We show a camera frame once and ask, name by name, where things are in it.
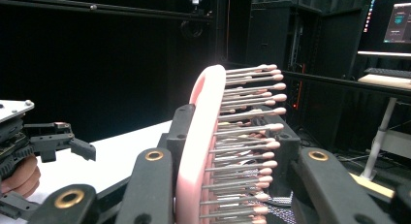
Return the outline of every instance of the black wall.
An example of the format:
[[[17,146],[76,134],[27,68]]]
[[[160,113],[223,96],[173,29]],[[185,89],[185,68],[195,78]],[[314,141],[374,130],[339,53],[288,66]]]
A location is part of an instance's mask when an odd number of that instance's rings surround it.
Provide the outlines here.
[[[135,1],[168,8],[166,0]],[[25,123],[66,121],[88,142],[171,119],[211,63],[207,28],[188,41],[180,20],[8,5],[0,12],[0,99],[30,99],[36,107]]]

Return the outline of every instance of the table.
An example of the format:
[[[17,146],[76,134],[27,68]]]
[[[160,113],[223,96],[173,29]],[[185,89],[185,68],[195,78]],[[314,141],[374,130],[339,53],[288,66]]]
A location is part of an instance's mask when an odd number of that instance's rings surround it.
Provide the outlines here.
[[[367,75],[367,76],[360,78],[359,82],[386,85],[386,86],[392,86],[392,87],[411,90],[411,80],[402,79],[402,78]],[[380,127],[378,128],[377,135],[375,136],[375,140],[371,146],[371,152],[369,153],[368,160],[366,161],[365,169],[363,173],[361,174],[361,177],[364,177],[368,180],[373,180],[373,178],[375,177],[376,172],[373,169],[374,169],[378,154],[381,150],[382,142],[384,141],[384,138],[386,136],[387,126],[390,122],[391,115],[393,114],[396,100],[397,100],[396,97],[390,98],[389,104],[384,113],[383,120],[381,122]]]
[[[57,161],[42,163],[40,186],[27,200],[42,203],[54,191],[70,184],[88,184],[99,193],[131,175],[137,156],[145,149],[156,147],[163,133],[168,133],[171,121],[92,143],[96,147],[96,162],[86,161],[70,152],[58,151]],[[2,224],[23,224],[0,215]]]

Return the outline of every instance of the pink brush handle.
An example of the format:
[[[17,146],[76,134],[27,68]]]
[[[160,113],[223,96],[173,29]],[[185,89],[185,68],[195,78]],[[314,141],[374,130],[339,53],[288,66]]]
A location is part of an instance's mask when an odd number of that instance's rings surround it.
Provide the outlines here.
[[[200,223],[200,200],[208,150],[214,144],[221,100],[226,83],[224,67],[207,67],[194,85],[190,104],[196,110],[188,131],[178,171],[175,191],[177,224]]]

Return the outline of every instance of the white surface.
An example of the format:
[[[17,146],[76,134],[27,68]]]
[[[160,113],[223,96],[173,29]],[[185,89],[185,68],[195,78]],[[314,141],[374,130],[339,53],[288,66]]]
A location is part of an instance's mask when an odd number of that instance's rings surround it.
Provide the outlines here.
[[[70,184],[88,184],[99,193],[131,175],[136,158],[145,149],[156,147],[161,134],[169,133],[171,121],[92,143],[97,150],[96,162],[86,161],[70,149],[57,152],[57,160],[42,163],[40,186],[28,198],[41,203],[52,192]],[[26,223],[22,219],[0,215],[1,224]]]
[[[411,135],[388,130],[381,149],[411,159]]]

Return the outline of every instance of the black metal frame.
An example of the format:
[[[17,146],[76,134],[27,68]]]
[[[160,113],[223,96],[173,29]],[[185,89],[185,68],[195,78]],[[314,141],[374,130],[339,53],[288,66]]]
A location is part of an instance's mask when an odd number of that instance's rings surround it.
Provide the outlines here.
[[[70,0],[0,0],[0,4],[74,12],[89,12],[96,14],[180,19],[199,22],[213,21],[212,16],[207,15],[203,16],[199,14],[185,14]]]

